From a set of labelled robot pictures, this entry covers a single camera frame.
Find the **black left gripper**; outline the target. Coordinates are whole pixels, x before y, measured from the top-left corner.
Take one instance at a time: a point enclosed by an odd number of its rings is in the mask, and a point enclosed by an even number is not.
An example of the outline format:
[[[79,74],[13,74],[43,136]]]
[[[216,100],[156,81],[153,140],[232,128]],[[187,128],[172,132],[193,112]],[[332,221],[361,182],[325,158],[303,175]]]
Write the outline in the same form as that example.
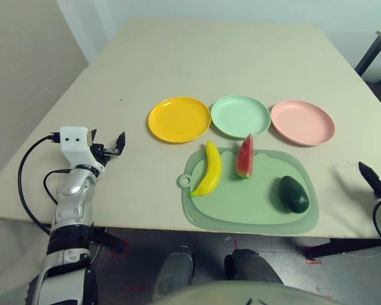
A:
[[[113,156],[120,156],[126,143],[125,132],[122,132],[116,140],[115,148],[105,148],[103,144],[93,144],[97,129],[92,129],[88,131],[88,144],[90,146],[90,151],[93,157],[101,165],[105,166]]]

